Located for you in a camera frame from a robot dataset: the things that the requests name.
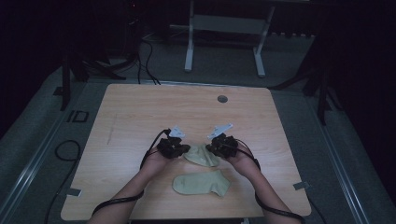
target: wooden table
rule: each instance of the wooden table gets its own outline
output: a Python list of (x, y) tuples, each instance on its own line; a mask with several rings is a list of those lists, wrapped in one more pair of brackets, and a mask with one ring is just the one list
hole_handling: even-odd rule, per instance
[[(227, 103), (220, 103), (224, 95)], [(311, 212), (276, 107), (267, 89), (214, 86), (109, 85), (71, 185), (80, 197), (68, 196), (65, 220), (89, 219), (94, 207), (118, 192), (138, 171), (157, 134), (177, 125), (183, 144), (208, 144), (215, 125), (232, 123), (227, 135), (243, 140), (260, 161), (286, 205), (297, 214)], [(172, 189), (177, 175), (220, 169), (232, 184), (226, 195), (181, 195)], [(132, 219), (261, 217), (254, 189), (226, 161), (218, 167), (176, 159), (155, 180), (132, 212)]]

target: person's right arm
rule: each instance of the person's right arm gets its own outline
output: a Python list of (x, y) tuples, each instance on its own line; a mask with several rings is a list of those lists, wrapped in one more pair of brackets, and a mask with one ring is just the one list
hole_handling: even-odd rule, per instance
[[(239, 149), (245, 151), (248, 154), (251, 154), (250, 151), (239, 144)], [(259, 199), (267, 206), (275, 208), (277, 210), (282, 210), (286, 212), (291, 212), (289, 208), (283, 203), (283, 201), (276, 194), (268, 180), (260, 171), (259, 167), (257, 167), (256, 163), (249, 158), (247, 155), (241, 152), (237, 152), (235, 157), (230, 157), (226, 159), (233, 168), (242, 176), (246, 177), (253, 188), (256, 191)], [(300, 220), (292, 218), (292, 217), (284, 217), (281, 215), (277, 215), (275, 213), (266, 211), (262, 209), (264, 217), (267, 223), (276, 224), (276, 223), (288, 223), (288, 224), (300, 224)]]

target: white metal frame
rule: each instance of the white metal frame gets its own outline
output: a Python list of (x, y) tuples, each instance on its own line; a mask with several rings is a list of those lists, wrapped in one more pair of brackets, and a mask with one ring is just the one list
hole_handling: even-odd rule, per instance
[(274, 15), (275, 7), (270, 7), (266, 20), (218, 17), (194, 14), (194, 1), (190, 0), (190, 25), (189, 25), (189, 45), (187, 47), (186, 63), (184, 70), (192, 70), (192, 58), (194, 53), (193, 33), (194, 30), (208, 30), (228, 33), (254, 34), (260, 35), (260, 43), (253, 48), (253, 55), (256, 62), (259, 77), (264, 77), (264, 66), (262, 65), (262, 46), (268, 34), (271, 19)]

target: pale green fabric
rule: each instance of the pale green fabric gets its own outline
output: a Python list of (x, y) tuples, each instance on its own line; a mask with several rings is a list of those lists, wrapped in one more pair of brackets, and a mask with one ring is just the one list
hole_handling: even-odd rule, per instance
[(179, 175), (174, 179), (173, 189), (181, 194), (207, 194), (215, 192), (224, 197), (231, 182), (224, 177), (221, 170), (205, 173)]
[(191, 146), (189, 152), (183, 154), (184, 158), (203, 166), (218, 166), (219, 158), (205, 148), (205, 144)]

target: person's left hand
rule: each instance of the person's left hand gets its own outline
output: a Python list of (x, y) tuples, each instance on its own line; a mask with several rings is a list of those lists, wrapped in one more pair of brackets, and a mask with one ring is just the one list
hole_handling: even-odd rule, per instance
[(152, 178), (163, 171), (166, 165), (172, 160), (165, 158), (156, 147), (152, 148), (149, 153), (152, 154), (146, 158), (146, 161), (139, 172), (146, 175), (148, 178)]

